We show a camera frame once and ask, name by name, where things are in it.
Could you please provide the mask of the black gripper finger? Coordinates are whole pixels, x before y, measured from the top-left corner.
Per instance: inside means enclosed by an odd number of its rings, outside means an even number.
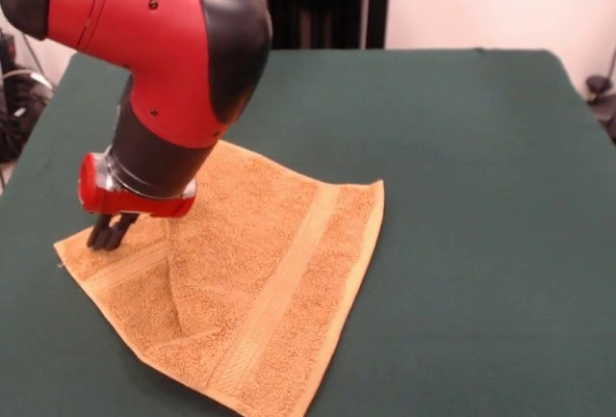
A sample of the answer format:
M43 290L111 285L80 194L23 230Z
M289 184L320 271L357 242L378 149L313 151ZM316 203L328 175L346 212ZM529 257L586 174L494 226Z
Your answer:
M109 235L105 243L105 249L117 249L124 239L129 228L139 218L138 214L122 214L120 219L109 228Z
M115 224L113 215L100 214L87 239L88 248L105 248L109 228Z

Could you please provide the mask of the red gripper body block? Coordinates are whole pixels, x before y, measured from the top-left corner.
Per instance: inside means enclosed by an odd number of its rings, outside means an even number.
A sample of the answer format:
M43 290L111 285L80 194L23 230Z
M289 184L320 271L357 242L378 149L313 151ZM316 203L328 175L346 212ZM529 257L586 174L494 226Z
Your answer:
M78 197L84 210L90 213L183 218L192 208L196 192L195 178L181 194L171 198L153 198L130 191L112 175L106 153L87 153L79 171Z

